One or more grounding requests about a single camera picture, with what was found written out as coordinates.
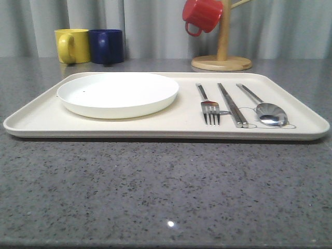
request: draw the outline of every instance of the metal cutlery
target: metal cutlery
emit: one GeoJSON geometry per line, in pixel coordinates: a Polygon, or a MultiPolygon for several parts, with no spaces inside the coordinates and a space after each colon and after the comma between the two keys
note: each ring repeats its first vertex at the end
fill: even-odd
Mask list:
{"type": "Polygon", "coordinates": [[[237,128],[248,128],[249,127],[248,121],[245,119],[243,114],[240,112],[237,105],[234,103],[233,99],[228,94],[228,92],[226,91],[224,86],[221,83],[218,83],[218,86],[219,86],[220,91],[222,92],[225,102],[228,105],[228,109],[231,112],[235,126],[237,128]]]}
{"type": "Polygon", "coordinates": [[[267,126],[285,126],[288,124],[288,117],[286,112],[279,106],[266,103],[254,94],[248,87],[243,84],[237,86],[244,91],[252,100],[258,103],[255,112],[260,122],[267,126]]]}
{"type": "Polygon", "coordinates": [[[206,125],[216,125],[216,124],[220,125],[219,104],[217,102],[208,100],[208,97],[206,96],[203,86],[200,83],[196,83],[196,86],[198,87],[198,90],[203,97],[203,102],[201,102],[201,107],[202,107],[202,111],[203,111],[205,124],[206,125]]]}

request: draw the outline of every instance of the beige tray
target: beige tray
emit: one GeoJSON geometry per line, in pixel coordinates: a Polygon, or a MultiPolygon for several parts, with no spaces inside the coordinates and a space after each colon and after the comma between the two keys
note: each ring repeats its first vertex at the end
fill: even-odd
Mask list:
{"type": "Polygon", "coordinates": [[[64,83],[92,74],[73,74],[22,107],[4,121],[8,133],[18,137],[153,137],[235,140],[314,140],[323,137],[329,123],[269,78],[247,73],[154,73],[175,79],[180,86],[176,100],[166,109],[129,119],[95,119],[67,110],[57,97],[64,83]],[[230,115],[220,126],[206,126],[201,113],[200,82],[209,99],[227,110],[217,83],[221,82],[250,123],[236,128],[230,115]],[[261,124],[252,102],[237,86],[242,83],[264,101],[283,108],[290,125],[273,128],[261,124]]]}

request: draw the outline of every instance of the navy blue mug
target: navy blue mug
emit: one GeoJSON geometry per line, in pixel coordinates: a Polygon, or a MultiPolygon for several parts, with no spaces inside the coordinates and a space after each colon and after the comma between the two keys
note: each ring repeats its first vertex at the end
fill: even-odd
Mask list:
{"type": "Polygon", "coordinates": [[[120,63],[125,60],[121,30],[89,30],[91,62],[120,63]]]}

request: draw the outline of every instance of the wooden post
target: wooden post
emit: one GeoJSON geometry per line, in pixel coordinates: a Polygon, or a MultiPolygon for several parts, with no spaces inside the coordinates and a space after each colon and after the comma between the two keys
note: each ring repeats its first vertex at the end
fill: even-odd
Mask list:
{"type": "Polygon", "coordinates": [[[229,23],[231,0],[222,0],[223,14],[219,22],[219,37],[218,37],[218,51],[217,60],[226,61],[228,58],[228,37],[229,37],[229,23]]]}

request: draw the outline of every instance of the plate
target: plate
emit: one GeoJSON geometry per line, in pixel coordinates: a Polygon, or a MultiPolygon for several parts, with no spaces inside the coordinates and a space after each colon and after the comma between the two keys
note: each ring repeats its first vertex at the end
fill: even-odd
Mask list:
{"type": "Polygon", "coordinates": [[[151,73],[105,73],[71,80],[57,95],[70,111],[92,118],[132,118],[158,112],[175,100],[178,83],[151,73]]]}

